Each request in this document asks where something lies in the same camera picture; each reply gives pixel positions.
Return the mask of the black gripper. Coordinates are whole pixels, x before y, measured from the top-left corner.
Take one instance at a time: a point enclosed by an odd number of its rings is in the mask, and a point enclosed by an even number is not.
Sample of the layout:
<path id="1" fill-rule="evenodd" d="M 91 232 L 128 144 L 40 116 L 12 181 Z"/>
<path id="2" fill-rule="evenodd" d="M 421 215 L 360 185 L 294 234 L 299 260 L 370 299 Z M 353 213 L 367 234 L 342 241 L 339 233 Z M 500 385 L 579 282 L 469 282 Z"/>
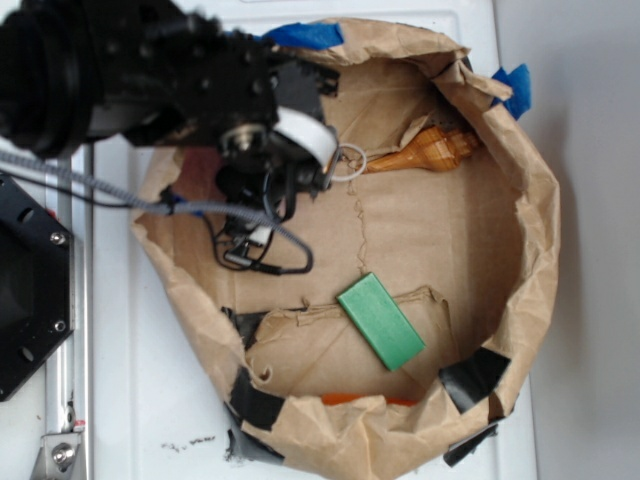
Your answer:
<path id="1" fill-rule="evenodd" d="M 213 148 L 242 173 L 291 167 L 297 196 L 327 190 L 339 147 L 321 100 L 338 73 L 241 33 L 196 13 L 138 10 L 124 47 L 125 138 Z"/>

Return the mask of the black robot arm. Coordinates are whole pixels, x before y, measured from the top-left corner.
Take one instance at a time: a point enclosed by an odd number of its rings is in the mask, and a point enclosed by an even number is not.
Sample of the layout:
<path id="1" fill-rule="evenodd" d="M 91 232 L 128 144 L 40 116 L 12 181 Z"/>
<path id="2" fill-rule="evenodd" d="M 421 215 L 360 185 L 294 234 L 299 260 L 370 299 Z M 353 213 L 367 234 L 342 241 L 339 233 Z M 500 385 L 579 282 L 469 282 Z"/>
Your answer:
<path id="1" fill-rule="evenodd" d="M 327 190 L 337 71 L 170 1 L 24 1 L 1 24 L 1 134 L 40 158 L 124 137 L 209 147 L 228 195 Z"/>

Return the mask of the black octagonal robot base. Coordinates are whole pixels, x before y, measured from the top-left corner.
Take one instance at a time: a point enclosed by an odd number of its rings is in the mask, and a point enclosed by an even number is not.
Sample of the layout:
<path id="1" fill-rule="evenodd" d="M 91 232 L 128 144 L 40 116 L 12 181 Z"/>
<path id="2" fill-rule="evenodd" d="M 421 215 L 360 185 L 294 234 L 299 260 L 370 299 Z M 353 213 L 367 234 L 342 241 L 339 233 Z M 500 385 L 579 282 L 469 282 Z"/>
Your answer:
<path id="1" fill-rule="evenodd" d="M 1 176 L 1 400 L 71 333 L 71 240 L 12 177 Z"/>

